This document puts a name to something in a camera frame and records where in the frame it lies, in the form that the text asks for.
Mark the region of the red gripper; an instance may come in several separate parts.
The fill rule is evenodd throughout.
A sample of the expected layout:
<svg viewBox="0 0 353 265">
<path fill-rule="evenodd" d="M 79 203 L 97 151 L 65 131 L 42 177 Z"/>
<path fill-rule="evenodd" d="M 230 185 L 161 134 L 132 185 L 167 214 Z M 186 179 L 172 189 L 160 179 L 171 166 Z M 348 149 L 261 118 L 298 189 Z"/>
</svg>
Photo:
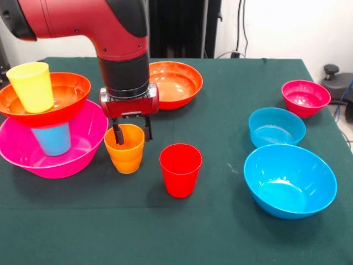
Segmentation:
<svg viewBox="0 0 353 265">
<path fill-rule="evenodd" d="M 126 116 L 144 116 L 145 126 L 143 131 L 145 140 L 150 141 L 153 139 L 149 115 L 155 114 L 159 110 L 159 93 L 156 84 L 149 84 L 145 94 L 130 99 L 114 98 L 107 93 L 106 88 L 101 88 L 99 101 L 105 116 L 113 121 L 113 132 L 117 144 L 124 144 L 124 136 L 117 119 Z"/>
</svg>

